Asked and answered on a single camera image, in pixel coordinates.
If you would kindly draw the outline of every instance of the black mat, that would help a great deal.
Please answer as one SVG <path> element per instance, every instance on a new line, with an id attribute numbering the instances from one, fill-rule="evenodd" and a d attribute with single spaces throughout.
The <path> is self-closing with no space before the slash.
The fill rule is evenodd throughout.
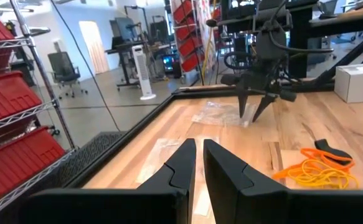
<path id="1" fill-rule="evenodd" d="M 60 167 L 57 174 L 57 181 L 61 187 L 67 184 L 79 172 L 84 170 L 92 161 L 94 161 L 105 149 L 108 149 L 113 143 L 120 139 L 124 132 L 102 132 L 95 136 L 86 145 L 80 148 L 77 153 Z"/>
<path id="2" fill-rule="evenodd" d="M 0 211 L 0 224 L 17 224 L 19 205 L 28 196 L 41 190 L 63 187 L 69 180 L 95 160 L 105 149 L 120 139 L 124 132 L 102 132 L 90 142 L 74 152 L 60 167 L 24 192 L 5 209 Z"/>

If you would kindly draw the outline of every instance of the plastic bag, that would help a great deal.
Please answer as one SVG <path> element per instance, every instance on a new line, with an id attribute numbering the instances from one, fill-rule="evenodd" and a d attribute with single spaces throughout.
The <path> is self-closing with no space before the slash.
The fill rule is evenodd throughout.
<path id="1" fill-rule="evenodd" d="M 253 119 L 256 105 L 247 103 L 245 113 L 239 117 L 238 104 L 214 103 L 208 101 L 198 114 L 192 117 L 192 121 L 202 124 L 220 126 L 241 126 L 246 128 Z"/>
<path id="2" fill-rule="evenodd" d="M 207 191 L 204 170 L 204 140 L 212 139 L 219 143 L 219 137 L 194 136 L 196 144 L 196 167 L 195 167 L 195 195 L 197 204 L 194 206 L 194 214 L 207 216 L 210 213 L 210 198 Z M 146 158 L 136 182 L 142 184 L 154 175 L 163 164 L 174 154 L 185 139 L 158 139 Z"/>
<path id="3" fill-rule="evenodd" d="M 154 175 L 180 145 L 181 142 L 177 139 L 158 139 L 146 158 L 136 182 L 142 184 Z"/>

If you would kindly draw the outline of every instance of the black office chair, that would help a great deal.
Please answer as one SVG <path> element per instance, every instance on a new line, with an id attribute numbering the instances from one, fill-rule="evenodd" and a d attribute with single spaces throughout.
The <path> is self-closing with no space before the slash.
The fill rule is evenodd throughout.
<path id="1" fill-rule="evenodd" d="M 78 84 L 80 86 L 80 82 L 78 79 L 80 78 L 80 72 L 78 67 L 74 67 L 69 59 L 68 53 L 66 52 L 57 52 L 48 54 L 49 60 L 51 63 L 51 67 L 53 72 L 52 78 L 54 83 L 58 83 L 59 88 L 68 86 L 64 92 L 62 92 L 58 99 L 62 99 L 62 95 L 75 97 L 74 86 Z M 82 93 L 88 94 L 88 91 L 80 87 L 80 91 Z"/>

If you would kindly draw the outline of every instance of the wooden tabletop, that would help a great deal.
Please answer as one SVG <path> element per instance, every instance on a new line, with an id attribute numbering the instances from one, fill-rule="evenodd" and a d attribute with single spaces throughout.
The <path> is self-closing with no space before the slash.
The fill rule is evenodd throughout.
<path id="1" fill-rule="evenodd" d="M 260 96 L 249 103 L 258 105 Z M 205 186 L 202 142 L 212 138 L 263 174 L 271 176 L 301 162 L 302 147 L 325 138 L 356 162 L 351 174 L 363 189 L 363 103 L 346 104 L 333 92 L 300 93 L 296 102 L 277 100 L 246 128 L 192 122 L 208 101 L 237 107 L 236 97 L 173 101 L 151 124 L 99 171 L 86 189 L 133 189 L 149 178 L 186 138 L 197 142 L 193 223 L 214 223 Z M 290 179 L 281 181 L 298 189 Z"/>

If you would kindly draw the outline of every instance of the white tower fan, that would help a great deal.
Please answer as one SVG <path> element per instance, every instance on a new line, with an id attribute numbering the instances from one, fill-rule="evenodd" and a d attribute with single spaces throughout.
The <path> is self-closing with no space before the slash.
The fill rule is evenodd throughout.
<path id="1" fill-rule="evenodd" d="M 134 61 L 136 62 L 139 85 L 141 87 L 141 91 L 143 92 L 140 100 L 153 99 L 156 97 L 156 95 L 152 93 L 151 84 L 149 82 L 149 70 L 146 66 L 146 56 L 144 54 L 143 46 L 137 45 L 131 49 L 133 51 Z"/>

